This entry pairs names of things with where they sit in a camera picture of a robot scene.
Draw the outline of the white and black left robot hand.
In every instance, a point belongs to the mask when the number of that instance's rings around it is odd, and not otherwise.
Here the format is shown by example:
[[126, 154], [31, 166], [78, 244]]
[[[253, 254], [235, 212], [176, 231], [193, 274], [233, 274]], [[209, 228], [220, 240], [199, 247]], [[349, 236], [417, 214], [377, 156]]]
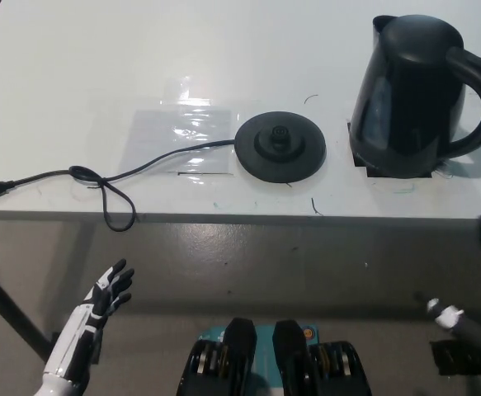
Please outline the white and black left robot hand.
[[84, 380], [101, 344], [108, 318], [131, 298], [134, 269], [121, 259], [96, 281], [75, 307], [45, 365], [45, 374], [72, 384]]

